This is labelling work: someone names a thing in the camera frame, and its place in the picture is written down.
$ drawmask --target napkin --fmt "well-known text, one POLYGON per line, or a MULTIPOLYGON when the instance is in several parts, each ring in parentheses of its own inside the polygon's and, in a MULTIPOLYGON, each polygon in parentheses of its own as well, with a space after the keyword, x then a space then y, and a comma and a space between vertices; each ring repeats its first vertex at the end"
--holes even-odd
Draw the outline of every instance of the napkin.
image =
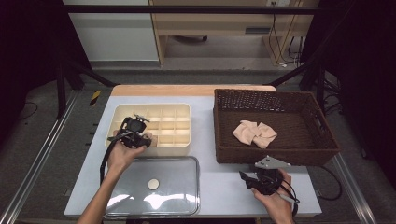
POLYGON ((241 120, 233 135, 244 144, 251 145, 254 142, 259 148, 267 148, 277 133, 266 124, 257 125, 257 122, 241 120))

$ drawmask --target woven basket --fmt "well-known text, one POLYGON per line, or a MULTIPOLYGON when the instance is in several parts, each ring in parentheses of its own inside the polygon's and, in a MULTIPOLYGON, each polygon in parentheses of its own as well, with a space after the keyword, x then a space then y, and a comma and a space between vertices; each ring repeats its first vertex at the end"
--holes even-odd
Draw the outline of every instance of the woven basket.
POLYGON ((215 90, 218 163, 254 163, 269 155, 292 165, 323 165, 340 152, 311 92, 215 90), (240 120, 262 122, 277 132, 268 148, 239 142, 240 120))

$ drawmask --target white table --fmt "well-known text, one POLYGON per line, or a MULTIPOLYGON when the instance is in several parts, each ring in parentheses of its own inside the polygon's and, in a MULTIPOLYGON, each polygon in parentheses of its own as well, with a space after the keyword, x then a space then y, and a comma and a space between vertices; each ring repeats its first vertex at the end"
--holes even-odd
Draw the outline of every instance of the white table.
MULTIPOLYGON (((194 217, 268 217, 264 207, 241 180, 238 171, 249 174, 246 164, 216 162, 213 90, 274 90, 264 86, 118 86, 108 99, 90 150, 78 175, 64 214, 78 217, 99 188, 99 167, 106 152, 106 135, 115 108, 122 104, 185 103, 191 107, 191 144, 189 156, 200 165, 200 209, 194 217)), ((287 169, 301 201, 297 217, 321 213, 306 167, 287 169)))

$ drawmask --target clear plastic container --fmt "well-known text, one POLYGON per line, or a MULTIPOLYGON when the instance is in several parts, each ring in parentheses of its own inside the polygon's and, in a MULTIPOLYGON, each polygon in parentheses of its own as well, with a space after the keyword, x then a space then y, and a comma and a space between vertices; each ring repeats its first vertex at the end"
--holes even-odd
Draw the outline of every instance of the clear plastic container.
POLYGON ((113 136, 127 117, 149 120, 144 133, 153 134, 153 144, 140 157, 187 156, 191 140, 191 109, 187 104, 119 105, 114 111, 107 137, 113 136))
POLYGON ((107 218, 189 217, 199 210, 194 157, 140 158, 124 172, 107 204, 107 218), (157 180, 157 188, 151 188, 157 180))

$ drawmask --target hand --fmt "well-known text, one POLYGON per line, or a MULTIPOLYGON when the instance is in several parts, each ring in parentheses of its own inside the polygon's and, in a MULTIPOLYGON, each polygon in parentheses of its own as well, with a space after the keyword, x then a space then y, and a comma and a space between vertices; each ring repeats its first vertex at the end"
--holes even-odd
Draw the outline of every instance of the hand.
MULTIPOLYGON (((151 133, 147 133, 149 138, 152 138, 151 133)), ((108 170, 114 170, 121 174, 124 172, 134 161, 134 159, 146 150, 146 146, 139 148, 128 148, 120 140, 117 141, 116 145, 108 157, 107 166, 108 170)))
MULTIPOLYGON (((279 169, 279 172, 283 175, 285 181, 291 184, 291 176, 287 174, 284 170, 279 169)), ((290 190, 290 186, 285 182, 282 182, 282 185, 290 190)), ((279 188, 277 193, 273 193, 272 195, 263 195, 259 193, 258 190, 252 188, 251 189, 254 197, 259 200, 267 209, 268 214, 270 215, 271 219, 275 223, 294 223, 293 217, 291 214, 291 203, 287 202, 286 200, 282 199, 277 193, 283 194, 288 196, 288 193, 279 188)))

